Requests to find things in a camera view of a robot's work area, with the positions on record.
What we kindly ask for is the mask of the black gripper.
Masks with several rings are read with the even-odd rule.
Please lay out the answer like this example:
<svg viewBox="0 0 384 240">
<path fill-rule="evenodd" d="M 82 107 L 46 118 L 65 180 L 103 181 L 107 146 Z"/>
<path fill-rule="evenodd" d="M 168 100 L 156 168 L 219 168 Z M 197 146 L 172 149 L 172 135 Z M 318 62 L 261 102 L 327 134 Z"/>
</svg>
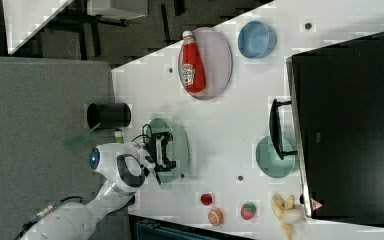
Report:
<svg viewBox="0 0 384 240">
<path fill-rule="evenodd" d="M 170 132 L 152 133 L 148 143 L 147 150 L 155 162 L 156 172 L 169 172 L 176 168 L 176 162 L 167 157 L 167 146 L 173 141 Z"/>
</svg>

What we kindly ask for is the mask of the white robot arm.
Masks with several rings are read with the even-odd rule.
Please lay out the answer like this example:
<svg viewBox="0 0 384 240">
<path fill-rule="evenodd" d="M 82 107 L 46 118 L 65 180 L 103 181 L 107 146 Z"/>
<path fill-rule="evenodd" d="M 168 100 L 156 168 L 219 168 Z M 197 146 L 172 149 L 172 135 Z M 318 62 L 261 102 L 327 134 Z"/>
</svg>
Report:
<svg viewBox="0 0 384 240">
<path fill-rule="evenodd" d="M 173 135 L 165 131 L 151 133 L 142 142 L 96 146 L 89 164 L 105 182 L 95 198 L 87 204 L 63 199 L 48 206 L 23 226 L 19 240 L 89 240 L 101 220 L 134 202 L 149 174 L 176 167 L 166 156 L 172 140 Z"/>
</svg>

